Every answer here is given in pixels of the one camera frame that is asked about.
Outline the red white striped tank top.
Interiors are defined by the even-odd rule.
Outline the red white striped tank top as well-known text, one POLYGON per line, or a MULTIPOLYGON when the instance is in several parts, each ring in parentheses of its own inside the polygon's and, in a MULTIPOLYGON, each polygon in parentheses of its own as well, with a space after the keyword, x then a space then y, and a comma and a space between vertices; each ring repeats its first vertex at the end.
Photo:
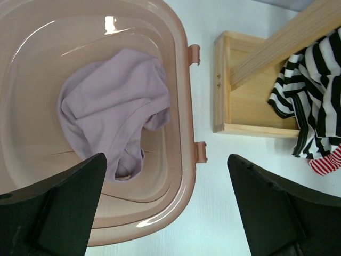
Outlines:
POLYGON ((341 164, 341 149, 340 146, 336 148, 328 156, 312 159, 308 162, 310 168, 318 175, 324 176, 333 171, 340 169, 341 164))

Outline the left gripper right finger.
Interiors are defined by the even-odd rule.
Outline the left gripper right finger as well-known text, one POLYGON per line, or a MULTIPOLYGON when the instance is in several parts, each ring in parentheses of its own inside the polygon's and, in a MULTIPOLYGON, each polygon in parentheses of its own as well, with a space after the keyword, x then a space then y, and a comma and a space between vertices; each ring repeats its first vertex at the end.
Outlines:
POLYGON ((252 255, 340 255, 340 197, 237 154, 227 166, 252 255))

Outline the black white striped tank top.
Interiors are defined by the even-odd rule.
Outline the black white striped tank top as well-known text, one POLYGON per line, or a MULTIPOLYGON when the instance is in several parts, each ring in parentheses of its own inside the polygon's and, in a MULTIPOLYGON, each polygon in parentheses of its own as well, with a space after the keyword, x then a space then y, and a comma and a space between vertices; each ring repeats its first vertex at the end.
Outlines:
POLYGON ((317 159, 340 145, 340 28, 292 54, 280 70, 268 104, 294 117, 299 135, 292 155, 317 159))

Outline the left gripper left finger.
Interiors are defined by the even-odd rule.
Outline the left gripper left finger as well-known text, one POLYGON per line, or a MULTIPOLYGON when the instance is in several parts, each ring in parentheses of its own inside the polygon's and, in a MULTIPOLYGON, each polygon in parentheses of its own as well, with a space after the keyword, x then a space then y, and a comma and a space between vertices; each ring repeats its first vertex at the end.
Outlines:
POLYGON ((84 255, 107 160, 96 154, 1 195, 1 255, 84 255))

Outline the lilac tank top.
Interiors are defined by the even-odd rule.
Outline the lilac tank top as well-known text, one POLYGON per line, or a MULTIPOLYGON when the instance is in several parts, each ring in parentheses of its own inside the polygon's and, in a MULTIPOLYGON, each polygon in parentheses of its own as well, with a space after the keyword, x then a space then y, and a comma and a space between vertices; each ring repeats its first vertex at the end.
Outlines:
POLYGON ((159 59, 125 48, 72 74, 60 90, 56 110, 74 152, 81 159, 104 153, 105 178, 115 182, 142 171, 142 130, 167 124, 170 106, 159 59))

